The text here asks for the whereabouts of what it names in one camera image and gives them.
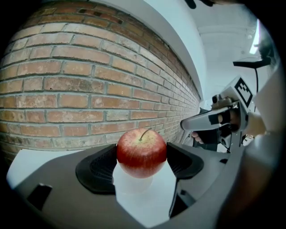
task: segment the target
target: white wall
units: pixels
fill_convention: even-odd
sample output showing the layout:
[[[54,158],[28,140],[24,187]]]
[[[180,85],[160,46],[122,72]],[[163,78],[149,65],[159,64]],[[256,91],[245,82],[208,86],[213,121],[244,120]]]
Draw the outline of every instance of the white wall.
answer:
[[[206,83],[206,57],[197,26],[184,0],[94,0],[118,8],[162,37],[191,75],[201,99]]]
[[[258,73],[258,90],[260,90],[270,76],[268,66],[259,68]],[[206,76],[206,96],[201,102],[200,107],[210,109],[212,104],[212,96],[220,93],[224,87],[231,82],[236,76],[241,75],[251,92],[256,94],[256,76],[255,70],[250,68],[242,68],[233,66],[232,62],[208,63]]]

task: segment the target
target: red apple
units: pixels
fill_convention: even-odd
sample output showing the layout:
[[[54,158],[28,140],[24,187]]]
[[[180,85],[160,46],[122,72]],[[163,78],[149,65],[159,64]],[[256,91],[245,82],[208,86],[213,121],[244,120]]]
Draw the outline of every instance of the red apple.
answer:
[[[167,146],[157,132],[149,129],[127,131],[117,143],[117,160],[121,168],[135,178],[157,173],[167,159]]]

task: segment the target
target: light fixture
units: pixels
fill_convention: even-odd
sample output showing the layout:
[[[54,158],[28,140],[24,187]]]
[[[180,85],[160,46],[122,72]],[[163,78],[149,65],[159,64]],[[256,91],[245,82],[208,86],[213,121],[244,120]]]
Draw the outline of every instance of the light fixture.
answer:
[[[256,26],[256,30],[255,30],[255,35],[254,35],[254,39],[253,39],[253,43],[251,45],[251,49],[249,51],[250,54],[255,54],[258,47],[256,47],[259,44],[259,20],[257,20],[257,26]]]

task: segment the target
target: brick wall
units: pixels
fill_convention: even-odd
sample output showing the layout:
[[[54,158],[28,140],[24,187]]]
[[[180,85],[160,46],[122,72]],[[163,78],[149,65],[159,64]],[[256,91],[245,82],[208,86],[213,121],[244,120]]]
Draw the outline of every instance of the brick wall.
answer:
[[[0,145],[72,150],[152,127],[179,139],[198,92],[171,48],[138,20],[89,2],[50,2],[12,37],[0,63]]]

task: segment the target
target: ceiling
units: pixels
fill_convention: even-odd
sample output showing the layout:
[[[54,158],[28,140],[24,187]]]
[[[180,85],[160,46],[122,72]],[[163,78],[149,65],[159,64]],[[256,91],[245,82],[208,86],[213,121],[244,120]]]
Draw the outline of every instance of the ceiling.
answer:
[[[256,17],[240,4],[208,7],[195,0],[189,9],[202,38],[206,60],[229,62],[248,57],[257,25]]]

